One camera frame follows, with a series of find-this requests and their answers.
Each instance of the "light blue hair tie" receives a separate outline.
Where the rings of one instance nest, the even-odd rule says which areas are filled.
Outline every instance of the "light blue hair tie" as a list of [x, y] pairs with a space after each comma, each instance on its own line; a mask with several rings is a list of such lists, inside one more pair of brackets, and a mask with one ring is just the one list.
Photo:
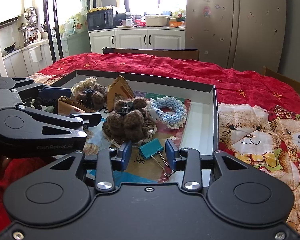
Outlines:
[[[175, 114], [165, 114], [160, 110], [164, 107], [173, 110]], [[148, 116], [152, 121], [160, 121], [171, 129], [179, 129], [180, 127], [183, 127], [183, 124], [187, 118], [186, 106], [180, 100], [176, 100], [174, 97], [157, 99], [150, 98], [146, 109], [148, 111]]]

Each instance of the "white plastic container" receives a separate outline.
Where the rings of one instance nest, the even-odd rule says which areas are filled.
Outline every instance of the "white plastic container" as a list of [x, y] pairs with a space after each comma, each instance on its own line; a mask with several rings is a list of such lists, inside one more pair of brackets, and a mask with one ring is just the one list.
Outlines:
[[33, 62], [38, 62], [38, 61], [42, 60], [40, 46], [35, 46], [35, 47], [29, 49], [29, 52], [30, 52]]
[[168, 21], [168, 16], [165, 15], [147, 15], [146, 16], [146, 26], [166, 26]]

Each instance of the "yellow star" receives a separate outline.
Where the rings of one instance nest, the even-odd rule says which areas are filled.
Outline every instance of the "yellow star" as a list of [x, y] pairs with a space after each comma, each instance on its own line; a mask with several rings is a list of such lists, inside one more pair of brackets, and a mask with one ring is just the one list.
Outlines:
[[240, 90], [237, 90], [236, 92], [240, 92], [240, 94], [239, 94], [239, 95], [243, 95], [243, 97], [246, 97], [246, 96], [248, 96], [248, 95], [246, 95], [246, 94], [244, 93], [244, 91], [242, 91], [242, 89], [240, 89]]
[[279, 93], [276, 94], [275, 92], [273, 92], [273, 95], [278, 99], [280, 99], [280, 97], [282, 97], [282, 95], [279, 95]]

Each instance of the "microwave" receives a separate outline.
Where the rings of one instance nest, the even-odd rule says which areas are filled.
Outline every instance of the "microwave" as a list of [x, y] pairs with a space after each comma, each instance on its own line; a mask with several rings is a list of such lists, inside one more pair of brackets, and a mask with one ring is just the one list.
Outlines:
[[87, 13], [88, 30], [114, 28], [113, 9]]

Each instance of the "pot lid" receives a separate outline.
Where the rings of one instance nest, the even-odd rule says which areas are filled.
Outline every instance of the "pot lid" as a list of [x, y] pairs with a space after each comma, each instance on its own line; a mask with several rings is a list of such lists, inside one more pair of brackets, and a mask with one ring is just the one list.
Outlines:
[[28, 27], [33, 28], [33, 27], [36, 27], [37, 24], [38, 24], [38, 15], [35, 13], [35, 14], [31, 15], [29, 18]]
[[29, 7], [29, 8], [26, 9], [26, 11], [25, 11], [25, 18], [26, 18], [27, 20], [29, 20], [29, 18], [31, 17], [31, 15], [34, 15], [34, 14], [36, 14], [36, 13], [37, 13], [36, 8], [34, 8], [34, 7]]

